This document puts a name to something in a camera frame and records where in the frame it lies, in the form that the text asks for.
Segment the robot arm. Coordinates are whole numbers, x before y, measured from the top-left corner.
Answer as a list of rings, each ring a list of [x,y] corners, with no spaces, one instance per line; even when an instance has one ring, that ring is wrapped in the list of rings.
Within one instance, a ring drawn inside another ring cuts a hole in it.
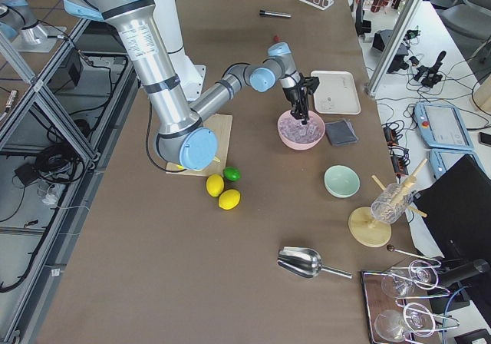
[[[307,123],[308,96],[319,86],[316,77],[303,76],[287,43],[268,49],[259,65],[235,63],[222,78],[189,102],[163,37],[154,20],[161,12],[162,24],[179,32],[175,0],[63,0],[67,13],[114,27],[132,61],[138,78],[160,119],[154,150],[165,161],[188,170],[202,170],[216,156],[219,142],[203,123],[244,87],[265,92],[280,83],[291,103],[292,117]]]

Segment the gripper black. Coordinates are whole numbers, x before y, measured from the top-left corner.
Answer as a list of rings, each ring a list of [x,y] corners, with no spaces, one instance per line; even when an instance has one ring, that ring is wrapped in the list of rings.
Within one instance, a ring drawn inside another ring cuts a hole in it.
[[[287,75],[283,82],[293,82],[291,87],[283,88],[286,99],[292,105],[291,116],[296,120],[302,120],[302,124],[308,123],[308,95],[313,95],[320,81],[318,77],[304,77],[302,73],[296,79],[293,75]]]

